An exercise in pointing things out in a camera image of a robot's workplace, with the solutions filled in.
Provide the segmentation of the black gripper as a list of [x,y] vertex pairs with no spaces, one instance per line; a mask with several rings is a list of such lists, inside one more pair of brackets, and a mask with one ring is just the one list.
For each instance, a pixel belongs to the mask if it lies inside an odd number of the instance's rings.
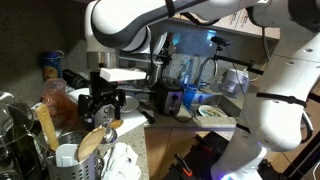
[[126,104],[125,91],[117,88],[116,82],[108,82],[100,77],[98,71],[90,73],[89,95],[78,96],[78,115],[84,120],[85,127],[92,131],[98,124],[98,111],[106,106],[114,107],[114,118],[121,119],[121,108]]

